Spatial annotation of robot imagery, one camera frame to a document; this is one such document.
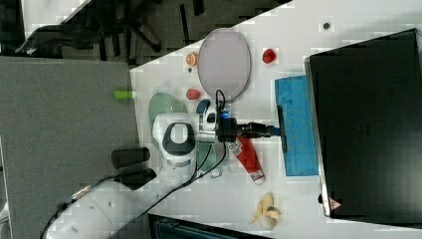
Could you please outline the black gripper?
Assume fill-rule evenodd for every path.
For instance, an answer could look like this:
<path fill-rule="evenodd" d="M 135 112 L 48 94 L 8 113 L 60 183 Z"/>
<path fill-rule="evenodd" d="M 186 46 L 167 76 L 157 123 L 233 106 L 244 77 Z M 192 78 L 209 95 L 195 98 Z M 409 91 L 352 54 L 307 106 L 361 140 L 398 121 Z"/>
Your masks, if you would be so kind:
<path fill-rule="evenodd" d="M 280 136 L 281 130 L 273 125 L 261 123 L 237 123 L 234 118 L 218 119 L 216 128 L 217 139 L 220 142 L 234 142 L 238 135 L 246 138 Z"/>

